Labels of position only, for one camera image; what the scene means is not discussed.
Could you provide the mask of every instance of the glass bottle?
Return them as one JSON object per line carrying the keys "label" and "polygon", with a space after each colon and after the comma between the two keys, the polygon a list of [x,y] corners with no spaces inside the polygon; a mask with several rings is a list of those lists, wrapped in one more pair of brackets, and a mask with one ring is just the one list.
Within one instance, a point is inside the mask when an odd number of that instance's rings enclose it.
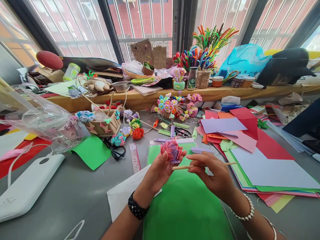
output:
{"label": "glass bottle", "polygon": [[196,78],[197,78],[198,67],[191,67],[189,76],[188,76],[188,84],[187,90],[193,91],[196,89]]}

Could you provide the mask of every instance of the black wristband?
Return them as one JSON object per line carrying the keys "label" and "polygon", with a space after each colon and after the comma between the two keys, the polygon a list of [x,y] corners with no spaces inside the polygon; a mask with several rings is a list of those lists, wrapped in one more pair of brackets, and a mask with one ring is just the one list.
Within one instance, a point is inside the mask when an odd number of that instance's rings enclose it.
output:
{"label": "black wristband", "polygon": [[147,214],[149,207],[147,209],[140,207],[135,200],[133,200],[133,193],[128,199],[128,206],[132,214],[138,218],[139,220],[142,220],[145,215]]}

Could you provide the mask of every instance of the wooden stick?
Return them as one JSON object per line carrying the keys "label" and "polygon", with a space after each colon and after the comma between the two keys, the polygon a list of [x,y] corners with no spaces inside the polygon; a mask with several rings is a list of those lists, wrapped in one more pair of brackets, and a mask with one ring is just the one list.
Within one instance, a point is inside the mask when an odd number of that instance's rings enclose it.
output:
{"label": "wooden stick", "polygon": [[102,109],[100,109],[94,102],[92,102],[89,98],[87,98],[83,93],[81,93],[81,95],[85,97],[89,102],[91,102],[96,108],[98,108],[100,112],[102,112],[103,114],[106,114],[104,111],[102,111]]}
{"label": "wooden stick", "polygon": [[110,112],[110,108],[111,108],[111,105],[112,105],[113,94],[114,94],[114,91],[112,92],[112,95],[111,95],[111,100],[110,100],[110,105],[109,105],[109,110],[108,110],[107,117],[109,117],[109,112]]}
{"label": "wooden stick", "polygon": [[[225,163],[225,165],[233,165],[233,164],[237,164],[237,163]],[[193,166],[193,165],[190,165],[190,166],[177,166],[177,167],[172,167],[172,170],[190,169],[192,167],[196,167],[196,166]]]}
{"label": "wooden stick", "polygon": [[157,129],[157,128],[155,128],[155,127],[151,126],[151,125],[149,125],[148,123],[145,123],[145,122],[142,122],[142,123],[144,123],[145,125],[147,125],[147,126],[149,126],[149,127],[153,128],[154,130],[157,130],[157,131],[159,132],[159,129]]}

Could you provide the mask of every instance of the pearl bracelet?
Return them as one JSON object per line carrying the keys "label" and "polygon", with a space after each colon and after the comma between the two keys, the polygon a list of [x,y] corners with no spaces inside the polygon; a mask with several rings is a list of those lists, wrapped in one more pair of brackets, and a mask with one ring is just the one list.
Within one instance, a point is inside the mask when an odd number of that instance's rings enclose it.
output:
{"label": "pearl bracelet", "polygon": [[253,204],[252,204],[250,198],[248,198],[248,196],[245,195],[245,194],[243,194],[243,195],[247,198],[247,200],[248,200],[248,202],[250,204],[250,214],[248,216],[246,216],[246,217],[239,217],[237,214],[234,213],[234,211],[231,208],[230,208],[230,210],[239,220],[241,220],[241,221],[249,221],[253,217],[254,207],[253,207]]}

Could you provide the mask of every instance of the jar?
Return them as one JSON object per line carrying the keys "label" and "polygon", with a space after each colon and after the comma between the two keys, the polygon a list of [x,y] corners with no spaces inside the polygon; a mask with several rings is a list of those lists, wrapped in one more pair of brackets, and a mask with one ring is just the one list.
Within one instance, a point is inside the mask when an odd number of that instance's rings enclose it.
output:
{"label": "jar", "polygon": [[222,76],[214,76],[212,78],[212,86],[213,87],[221,87],[223,82],[223,77]]}
{"label": "jar", "polygon": [[242,82],[240,87],[249,88],[249,87],[251,87],[251,85],[252,85],[254,80],[255,80],[254,77],[244,76],[243,77],[243,82]]}
{"label": "jar", "polygon": [[230,87],[234,87],[234,88],[239,88],[240,87],[240,85],[242,84],[242,82],[243,82],[243,77],[234,77],[233,79],[232,79],[232,82],[231,82],[231,84],[230,84]]}
{"label": "jar", "polygon": [[187,90],[193,91],[196,89],[196,78],[197,78],[197,71],[198,67],[191,67],[189,76],[188,76],[188,83],[187,83]]}

